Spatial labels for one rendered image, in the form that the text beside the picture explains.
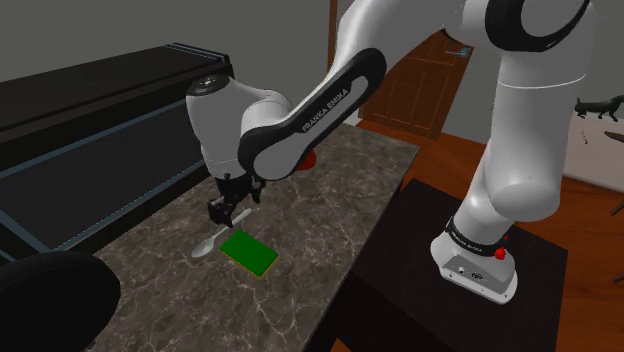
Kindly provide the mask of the green rectangular sponge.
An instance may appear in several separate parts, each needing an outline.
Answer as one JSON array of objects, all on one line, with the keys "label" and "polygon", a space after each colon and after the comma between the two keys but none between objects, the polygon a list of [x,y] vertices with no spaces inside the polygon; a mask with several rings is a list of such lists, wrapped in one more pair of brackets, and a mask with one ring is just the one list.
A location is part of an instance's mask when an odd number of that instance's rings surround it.
[{"label": "green rectangular sponge", "polygon": [[234,232],[219,249],[257,279],[264,278],[279,258],[276,251],[242,230]]}]

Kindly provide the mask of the silver spoon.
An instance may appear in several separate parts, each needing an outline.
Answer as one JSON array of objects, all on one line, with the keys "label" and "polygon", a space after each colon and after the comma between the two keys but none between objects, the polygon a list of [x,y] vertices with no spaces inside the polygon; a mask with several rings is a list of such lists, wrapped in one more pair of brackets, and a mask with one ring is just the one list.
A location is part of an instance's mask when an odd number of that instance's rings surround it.
[{"label": "silver spoon", "polygon": [[[247,216],[249,216],[251,213],[253,212],[253,210],[251,208],[247,208],[244,211],[242,211],[233,221],[232,224],[233,225],[237,225],[240,222],[242,222]],[[205,239],[204,241],[202,241],[200,244],[198,244],[192,251],[191,256],[193,258],[200,258],[202,256],[207,255],[208,253],[210,253],[212,251],[212,249],[214,248],[215,245],[215,241],[217,239],[217,237],[225,232],[227,232],[229,230],[229,227],[225,226],[223,227],[221,230],[219,230],[218,232],[216,232],[214,235],[212,235],[211,237]]]}]

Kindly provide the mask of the red round object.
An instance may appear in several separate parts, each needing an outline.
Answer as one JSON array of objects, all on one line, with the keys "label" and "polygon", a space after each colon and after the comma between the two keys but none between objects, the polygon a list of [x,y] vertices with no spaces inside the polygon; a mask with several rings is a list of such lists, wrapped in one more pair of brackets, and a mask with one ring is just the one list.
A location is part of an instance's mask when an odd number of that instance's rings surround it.
[{"label": "red round object", "polygon": [[297,171],[309,170],[315,166],[316,160],[317,160],[316,153],[314,150],[311,150],[307,154],[307,156],[298,164],[296,170]]}]

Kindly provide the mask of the black shelf unit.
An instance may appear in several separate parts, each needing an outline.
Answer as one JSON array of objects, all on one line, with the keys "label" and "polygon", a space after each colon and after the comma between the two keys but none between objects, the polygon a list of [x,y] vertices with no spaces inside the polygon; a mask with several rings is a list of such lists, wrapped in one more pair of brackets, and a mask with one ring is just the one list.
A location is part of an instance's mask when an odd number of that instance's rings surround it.
[{"label": "black shelf unit", "polygon": [[202,182],[185,94],[232,72],[171,43],[0,82],[0,265],[96,252]]}]

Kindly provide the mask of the black robot stand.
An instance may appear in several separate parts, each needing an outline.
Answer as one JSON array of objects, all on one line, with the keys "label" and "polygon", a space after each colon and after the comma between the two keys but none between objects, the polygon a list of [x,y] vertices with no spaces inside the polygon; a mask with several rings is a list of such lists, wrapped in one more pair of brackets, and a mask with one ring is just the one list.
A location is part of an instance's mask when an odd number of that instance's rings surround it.
[{"label": "black robot stand", "polygon": [[514,227],[518,287],[499,305],[441,277],[430,254],[460,202],[412,180],[359,254],[338,304],[352,352],[555,352],[567,250]]}]

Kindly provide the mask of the brown wooden door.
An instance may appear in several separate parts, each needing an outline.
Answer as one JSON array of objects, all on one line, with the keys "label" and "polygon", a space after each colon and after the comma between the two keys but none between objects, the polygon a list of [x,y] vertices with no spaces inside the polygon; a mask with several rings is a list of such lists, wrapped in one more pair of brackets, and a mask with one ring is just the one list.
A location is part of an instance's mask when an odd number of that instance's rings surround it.
[{"label": "brown wooden door", "polygon": [[434,33],[389,71],[359,117],[436,140],[472,51],[444,30]]}]

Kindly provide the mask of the black rounded chair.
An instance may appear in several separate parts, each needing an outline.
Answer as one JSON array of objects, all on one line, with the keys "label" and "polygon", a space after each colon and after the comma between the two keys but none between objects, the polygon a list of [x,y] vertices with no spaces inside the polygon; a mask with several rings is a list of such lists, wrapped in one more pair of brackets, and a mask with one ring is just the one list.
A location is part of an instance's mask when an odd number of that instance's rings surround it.
[{"label": "black rounded chair", "polygon": [[40,253],[0,266],[0,352],[86,352],[120,296],[117,276],[88,253]]}]

